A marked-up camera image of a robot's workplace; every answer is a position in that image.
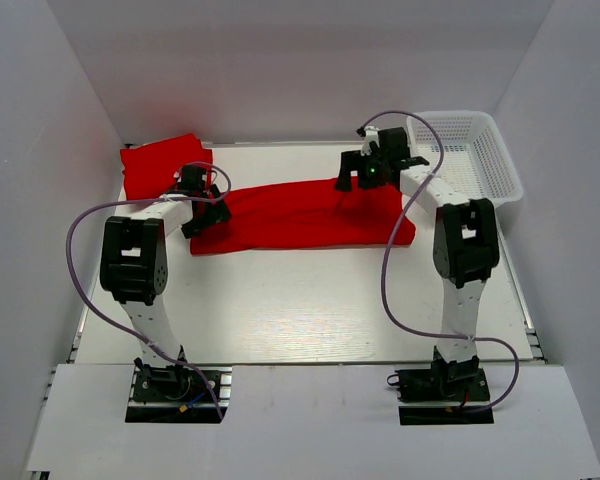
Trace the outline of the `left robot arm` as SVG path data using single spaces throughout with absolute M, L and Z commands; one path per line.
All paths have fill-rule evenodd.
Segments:
M 127 216 L 111 216 L 104 227 L 100 284 L 110 292 L 141 337 L 137 362 L 148 383 L 169 390 L 186 385 L 186 354 L 170 326 L 162 294 L 168 282 L 166 240 L 186 239 L 231 218 L 207 162 L 187 164 L 160 201 Z

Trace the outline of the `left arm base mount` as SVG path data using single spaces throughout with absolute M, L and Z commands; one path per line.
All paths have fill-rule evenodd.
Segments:
M 134 368 L 125 413 L 128 424 L 220 424 L 226 414 L 232 370 L 203 369 L 205 379 L 181 366 Z

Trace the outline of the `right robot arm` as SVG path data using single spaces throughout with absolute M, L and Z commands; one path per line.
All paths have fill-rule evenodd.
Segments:
M 478 373 L 479 303 L 500 259 L 494 205 L 456 191 L 427 160 L 413 156 L 404 128 L 366 126 L 357 133 L 363 144 L 342 153 L 336 190 L 391 185 L 434 218 L 432 256 L 443 281 L 443 313 L 440 331 L 431 336 L 437 342 L 431 380 L 448 395 Z

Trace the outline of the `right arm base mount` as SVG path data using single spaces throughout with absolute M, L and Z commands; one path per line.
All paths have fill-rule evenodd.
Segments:
M 396 370 L 386 379 L 397 391 L 401 426 L 464 426 L 494 423 L 490 390 L 482 368 L 467 386 L 451 395 L 443 394 L 429 369 Z

